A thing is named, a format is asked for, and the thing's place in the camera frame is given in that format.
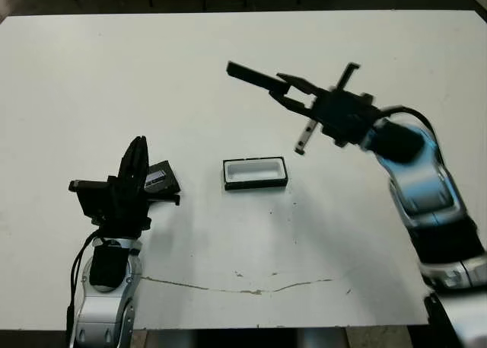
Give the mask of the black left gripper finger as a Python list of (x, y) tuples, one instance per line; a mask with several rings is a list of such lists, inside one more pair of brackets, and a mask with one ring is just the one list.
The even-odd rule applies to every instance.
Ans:
[(139, 191), (144, 190), (148, 173), (148, 145), (144, 136), (137, 138), (135, 146), (135, 179)]
[(127, 148), (120, 162), (120, 180), (130, 184), (132, 187), (141, 187), (140, 175), (140, 142), (141, 136), (136, 136)]

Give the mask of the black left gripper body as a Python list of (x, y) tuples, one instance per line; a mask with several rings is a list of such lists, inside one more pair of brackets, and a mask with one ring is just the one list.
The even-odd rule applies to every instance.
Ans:
[(105, 237), (138, 237), (150, 228), (150, 205), (159, 202), (180, 204), (180, 185), (176, 178), (150, 177), (143, 191), (110, 176), (103, 203), (95, 207), (93, 224)]

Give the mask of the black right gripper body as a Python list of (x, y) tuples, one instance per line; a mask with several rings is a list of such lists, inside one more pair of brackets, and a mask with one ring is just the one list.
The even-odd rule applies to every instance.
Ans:
[(364, 138), (377, 118), (377, 108), (372, 104), (374, 97), (367, 93), (353, 94), (345, 89), (353, 72), (359, 68), (359, 64), (350, 62), (336, 86), (327, 90), (322, 88), (319, 96), (313, 95), (314, 100), (309, 107), (311, 113), (305, 114), (307, 125), (294, 147), (298, 154), (305, 153), (317, 126), (321, 126), (322, 134), (329, 136), (340, 148), (349, 143), (357, 144)]

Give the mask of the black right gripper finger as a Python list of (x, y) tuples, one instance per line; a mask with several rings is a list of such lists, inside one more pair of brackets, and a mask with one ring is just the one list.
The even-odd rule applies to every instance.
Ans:
[(288, 88), (276, 89), (269, 91), (269, 95), (281, 104), (287, 110), (298, 114), (310, 114), (311, 109), (306, 107), (304, 103), (296, 101), (295, 99), (287, 96)]
[(278, 73), (277, 76), (283, 81), (290, 84), (290, 86), (295, 87), (296, 89), (298, 89), (299, 91), (305, 94), (312, 94), (315, 96), (319, 96), (323, 92), (322, 88), (317, 87), (316, 85), (310, 83), (308, 80), (304, 78), (297, 77), (294, 75), (288, 75), (284, 73)]

